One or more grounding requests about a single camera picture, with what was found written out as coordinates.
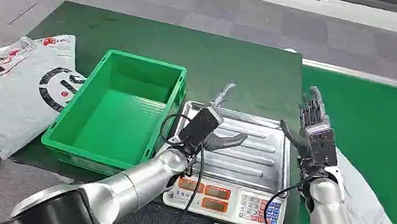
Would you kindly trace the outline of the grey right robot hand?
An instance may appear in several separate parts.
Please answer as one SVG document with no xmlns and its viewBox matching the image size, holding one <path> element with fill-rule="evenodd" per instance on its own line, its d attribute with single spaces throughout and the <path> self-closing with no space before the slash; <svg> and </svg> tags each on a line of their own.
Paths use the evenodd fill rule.
<svg viewBox="0 0 397 224">
<path fill-rule="evenodd" d="M 326 150 L 332 129 L 319 89 L 311 86 L 308 92 L 302 95 L 299 105 L 299 131 L 290 130 L 284 120 L 280 121 L 280 125 L 285 137 L 295 146 L 301 158 L 317 159 Z"/>
</svg>

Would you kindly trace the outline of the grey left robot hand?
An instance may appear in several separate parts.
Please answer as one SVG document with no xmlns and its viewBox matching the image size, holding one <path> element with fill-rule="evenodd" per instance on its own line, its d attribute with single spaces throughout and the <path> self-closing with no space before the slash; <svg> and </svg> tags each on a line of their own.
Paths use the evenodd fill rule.
<svg viewBox="0 0 397 224">
<path fill-rule="evenodd" d="M 220 107 L 224 101 L 228 98 L 229 92 L 236 86 L 236 83 L 230 82 L 224 86 L 220 93 L 209 103 L 214 108 Z M 233 148 L 242 145 L 242 143 L 248 138 L 248 135 L 239 133 L 236 136 L 231 137 L 219 137 L 216 134 L 209 134 L 209 136 L 203 142 L 203 148 L 207 151 L 220 150 L 225 148 Z"/>
</svg>

